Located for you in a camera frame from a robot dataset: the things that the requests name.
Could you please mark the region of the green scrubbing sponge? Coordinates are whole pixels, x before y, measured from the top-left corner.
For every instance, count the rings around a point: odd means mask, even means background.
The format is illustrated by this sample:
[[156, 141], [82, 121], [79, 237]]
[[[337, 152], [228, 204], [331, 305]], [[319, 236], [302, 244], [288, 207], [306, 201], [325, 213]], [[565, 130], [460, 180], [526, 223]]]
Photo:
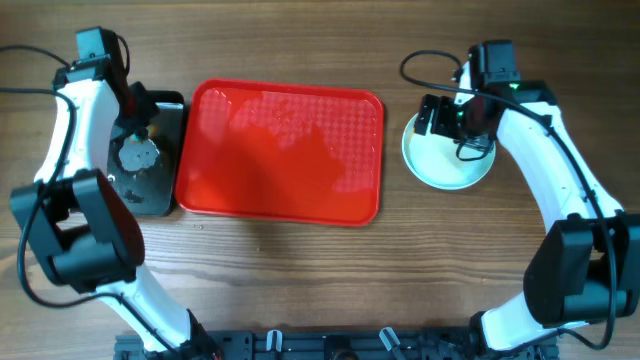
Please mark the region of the green scrubbing sponge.
[[149, 138], [149, 130], [146, 127], [135, 130], [130, 136], [129, 141], [132, 143], [143, 143]]

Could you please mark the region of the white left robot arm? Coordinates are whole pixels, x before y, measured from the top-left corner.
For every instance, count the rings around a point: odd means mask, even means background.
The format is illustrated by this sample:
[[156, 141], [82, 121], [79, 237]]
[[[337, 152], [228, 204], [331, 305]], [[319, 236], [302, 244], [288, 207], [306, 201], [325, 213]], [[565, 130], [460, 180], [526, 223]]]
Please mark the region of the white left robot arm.
[[129, 83], [124, 38], [100, 26], [77, 32], [78, 57], [62, 61], [47, 94], [57, 104], [47, 156], [32, 184], [13, 190], [20, 226], [17, 274], [35, 297], [26, 257], [78, 304], [99, 300], [138, 334], [146, 359], [217, 359], [220, 350], [193, 313], [177, 303], [145, 265], [134, 210], [166, 215], [187, 110], [175, 91]]

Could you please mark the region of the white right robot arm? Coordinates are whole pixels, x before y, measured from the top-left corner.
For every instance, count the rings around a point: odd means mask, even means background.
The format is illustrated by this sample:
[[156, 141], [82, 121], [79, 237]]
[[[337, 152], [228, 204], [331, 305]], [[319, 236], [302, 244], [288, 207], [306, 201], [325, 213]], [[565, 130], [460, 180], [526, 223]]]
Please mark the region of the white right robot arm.
[[426, 347], [450, 346], [466, 359], [546, 357], [558, 337], [580, 339], [584, 327], [602, 324], [594, 348], [606, 348], [616, 321], [639, 303], [639, 218], [589, 169], [551, 89], [522, 79], [508, 40], [472, 46], [450, 85], [426, 89], [402, 138], [411, 173], [431, 187], [462, 190], [489, 172], [503, 148], [545, 227], [522, 291], [464, 328], [427, 330]]

